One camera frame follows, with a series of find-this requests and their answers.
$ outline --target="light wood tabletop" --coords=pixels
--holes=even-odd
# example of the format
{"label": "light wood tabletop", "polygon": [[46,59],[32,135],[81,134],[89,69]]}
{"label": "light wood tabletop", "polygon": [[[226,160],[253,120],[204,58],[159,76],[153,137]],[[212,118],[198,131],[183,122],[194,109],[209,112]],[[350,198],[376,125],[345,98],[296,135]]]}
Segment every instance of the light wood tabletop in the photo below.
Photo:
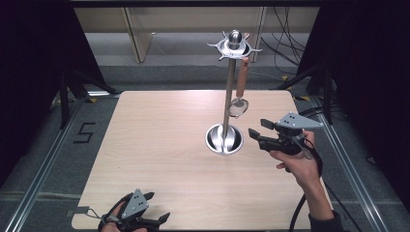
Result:
{"label": "light wood tabletop", "polygon": [[[248,111],[230,125],[243,147],[218,155],[206,131],[223,121],[225,91],[124,92],[115,108],[78,206],[106,214],[124,195],[153,191],[144,218],[170,212],[161,230],[274,230],[289,227],[303,195],[293,175],[259,150],[248,128],[277,137],[260,126],[296,106],[287,91],[246,91]],[[99,220],[73,217],[73,228],[94,229]],[[309,228],[307,204],[296,228]]]}

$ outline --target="sleeve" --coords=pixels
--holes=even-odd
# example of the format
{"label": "sleeve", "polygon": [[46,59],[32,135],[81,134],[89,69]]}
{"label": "sleeve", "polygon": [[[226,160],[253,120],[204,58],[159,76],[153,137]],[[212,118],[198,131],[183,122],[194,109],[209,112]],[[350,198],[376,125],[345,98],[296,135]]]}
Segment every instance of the sleeve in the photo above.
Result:
{"label": "sleeve", "polygon": [[309,214],[311,232],[344,232],[340,215],[335,211],[333,213],[335,217],[329,220],[318,220]]}

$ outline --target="metal pole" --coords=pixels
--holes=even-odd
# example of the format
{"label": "metal pole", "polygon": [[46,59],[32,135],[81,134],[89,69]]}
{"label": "metal pole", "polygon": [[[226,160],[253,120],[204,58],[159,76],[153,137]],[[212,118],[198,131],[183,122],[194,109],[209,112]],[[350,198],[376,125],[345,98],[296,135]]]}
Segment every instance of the metal pole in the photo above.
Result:
{"label": "metal pole", "polygon": [[233,81],[234,81],[234,76],[235,76],[235,66],[236,66],[236,60],[230,58],[229,66],[228,66],[228,79],[226,81],[225,109],[223,110],[223,131],[222,131],[223,142],[222,144],[224,143],[226,135],[228,133],[228,127],[229,127],[228,107],[232,101],[232,87],[233,87]]}

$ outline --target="electrical wire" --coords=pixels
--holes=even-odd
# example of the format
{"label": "electrical wire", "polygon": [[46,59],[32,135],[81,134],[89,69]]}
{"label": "electrical wire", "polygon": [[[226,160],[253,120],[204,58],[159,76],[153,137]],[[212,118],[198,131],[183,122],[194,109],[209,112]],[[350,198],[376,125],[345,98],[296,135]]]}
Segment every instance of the electrical wire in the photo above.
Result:
{"label": "electrical wire", "polygon": [[[319,177],[322,176],[323,173],[323,161],[320,158],[319,154],[316,151],[316,148],[314,147],[313,143],[308,140],[307,138],[305,138],[305,142],[309,143],[309,146],[306,145],[306,143],[302,146],[304,146],[305,148],[307,148],[312,157],[316,160],[316,164],[317,164],[317,172],[319,174]],[[299,213],[301,212],[302,207],[304,206],[305,202],[307,201],[306,196],[303,194],[301,200],[298,203],[298,206],[295,209],[295,212],[293,213],[292,219],[290,221],[290,225],[289,225],[289,232],[293,232],[294,228],[295,228],[295,224],[296,224],[296,219],[298,218]]]}
{"label": "electrical wire", "polygon": [[335,192],[329,187],[329,185],[326,182],[323,182],[325,184],[326,189],[332,194],[332,196],[335,198],[337,203],[340,205],[341,209],[343,209],[344,213],[347,214],[347,216],[350,218],[350,220],[353,222],[355,227],[358,229],[359,232],[362,232],[361,227],[359,226],[358,222],[353,219],[352,215],[350,215],[349,211],[346,209],[346,207],[341,203],[340,199],[336,196]]}
{"label": "electrical wire", "polygon": [[292,46],[289,45],[289,44],[283,43],[283,42],[281,42],[281,41],[275,36],[274,33],[271,33],[271,34],[272,34],[272,37],[273,37],[278,43],[280,43],[280,45],[287,46],[287,47],[289,47],[289,48],[294,48],[294,49],[299,50],[299,51],[302,51],[302,52],[305,51],[304,49],[300,49],[299,47],[292,47]]}
{"label": "electrical wire", "polygon": [[289,61],[290,63],[292,63],[295,66],[298,66],[299,64],[295,61],[293,61],[292,59],[290,59],[289,57],[287,57],[285,54],[281,53],[280,51],[278,51],[276,48],[270,46],[262,37],[260,38],[260,40],[266,45],[268,46],[272,51],[274,51],[275,54],[281,56],[283,59]]}
{"label": "electrical wire", "polygon": [[[272,50],[273,51],[278,51],[278,45],[277,45],[277,48],[272,48]],[[279,70],[280,72],[282,72],[282,73],[286,73],[286,74],[296,74],[295,72],[287,72],[287,71],[283,71],[282,69],[280,69],[279,68],[279,66],[278,66],[278,64],[277,64],[277,52],[275,52],[275,55],[274,55],[274,67],[277,69],[277,70]],[[291,63],[292,64],[295,64],[295,66],[299,66],[299,63],[297,63],[297,62],[295,62],[295,61],[291,61]]]}
{"label": "electrical wire", "polygon": [[300,115],[306,115],[306,114],[310,113],[311,111],[317,111],[317,110],[323,110],[323,106],[310,108],[310,109],[307,109],[307,110],[304,110],[304,111],[300,112],[299,114]]}
{"label": "electrical wire", "polygon": [[101,217],[100,217],[99,215],[97,215],[97,213],[96,213],[96,211],[95,211],[95,210],[93,210],[93,209],[89,208],[89,209],[88,209],[88,211],[93,212],[93,213],[94,213],[94,215],[93,215],[93,216],[92,216],[92,215],[89,215],[89,214],[88,214],[88,212],[87,212],[86,214],[84,214],[84,215],[86,215],[86,216],[88,216],[88,217],[90,217],[90,218],[97,218],[97,219],[101,219]]}
{"label": "electrical wire", "polygon": [[283,35],[286,36],[287,40],[288,40],[288,41],[290,42],[290,44],[291,44],[291,48],[292,48],[293,55],[295,56],[295,59],[296,59],[297,63],[299,64],[299,60],[301,59],[301,56],[300,56],[300,54],[298,53],[298,51],[295,49],[295,45],[294,45],[293,42],[292,42],[292,41],[293,41],[293,40],[292,40],[292,37],[290,36],[290,29],[289,29],[289,7],[285,7],[284,9],[285,9],[285,21],[284,21],[284,24],[283,24],[282,21],[281,21],[281,19],[280,19],[280,17],[279,17],[279,15],[278,15],[277,9],[274,7],[275,14],[276,14],[276,16],[277,16],[278,22],[279,22],[280,27],[281,27],[281,29],[282,29],[282,34],[280,35],[280,40],[279,40],[278,46],[279,46],[279,44],[280,44],[280,41],[281,41]]}

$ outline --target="gray floor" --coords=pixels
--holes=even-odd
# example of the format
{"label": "gray floor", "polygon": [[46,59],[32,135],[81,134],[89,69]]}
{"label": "gray floor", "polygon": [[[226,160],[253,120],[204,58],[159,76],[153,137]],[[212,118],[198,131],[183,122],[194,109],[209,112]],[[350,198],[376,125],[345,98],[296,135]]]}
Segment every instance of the gray floor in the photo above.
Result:
{"label": "gray floor", "polygon": [[[119,90],[225,88],[227,61],[218,61],[220,56],[216,49],[206,45],[221,40],[221,33],[156,34],[143,64],[135,63],[128,35],[88,34],[87,38],[106,82]],[[263,38],[275,46],[272,35],[263,35]],[[304,44],[308,35],[294,35],[294,38]],[[252,63],[249,68],[249,89],[275,88],[282,83],[284,75],[292,76],[276,69],[274,53],[263,44],[261,48],[264,50],[258,54],[257,62]],[[280,48],[286,55],[293,56],[290,49],[284,46]],[[281,58],[277,59],[277,65],[283,71],[296,71],[294,65]],[[289,91],[296,97],[305,96],[307,83],[308,79],[293,86]],[[64,143],[57,152],[46,178],[40,183],[41,188],[34,205],[29,209],[28,216],[23,219],[21,231],[74,231],[71,227],[70,212],[75,209],[85,187],[117,101],[117,98],[98,98],[96,102],[71,103],[72,109],[78,111],[73,114],[73,121],[67,130]],[[312,101],[295,103],[299,112],[314,107]],[[366,188],[365,193],[368,193],[369,199],[375,203],[387,230],[375,228],[371,217],[367,215],[366,207],[361,202],[361,196],[347,178],[346,170],[328,134],[324,130],[315,130],[317,149],[324,160],[324,181],[359,223],[362,231],[408,231],[409,213],[377,165],[366,160],[370,154],[361,142],[361,137],[349,124],[348,118],[340,108],[334,107],[332,110],[334,124],[330,128],[337,132],[348,158],[357,171],[358,181]],[[321,116],[313,116],[312,119],[323,120]],[[60,108],[56,103],[50,108],[48,119],[42,125],[30,151],[21,158],[9,180],[0,190],[0,229],[6,229],[8,218],[11,218],[24,194],[31,189],[36,173],[47,157],[54,139],[61,132],[60,123]],[[85,127],[86,131],[93,133],[90,142],[75,143],[86,139],[84,135],[78,134],[84,123],[94,123]],[[335,209],[342,214],[344,227],[350,231],[357,231],[332,195],[331,199]]]}

